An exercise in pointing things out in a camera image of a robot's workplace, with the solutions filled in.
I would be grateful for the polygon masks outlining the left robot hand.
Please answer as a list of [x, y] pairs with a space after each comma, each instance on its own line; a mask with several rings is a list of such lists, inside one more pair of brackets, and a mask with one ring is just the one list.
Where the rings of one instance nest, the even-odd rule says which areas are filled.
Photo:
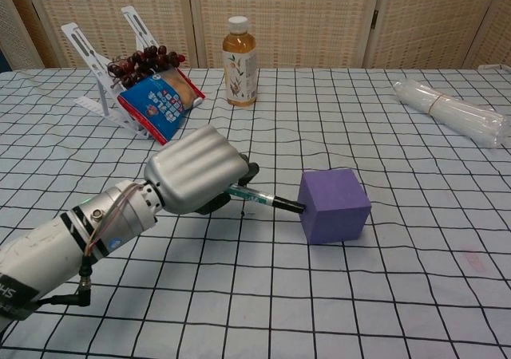
[[192, 213], [249, 172], [248, 162], [210, 124], [164, 145], [145, 165], [144, 178], [175, 215]]

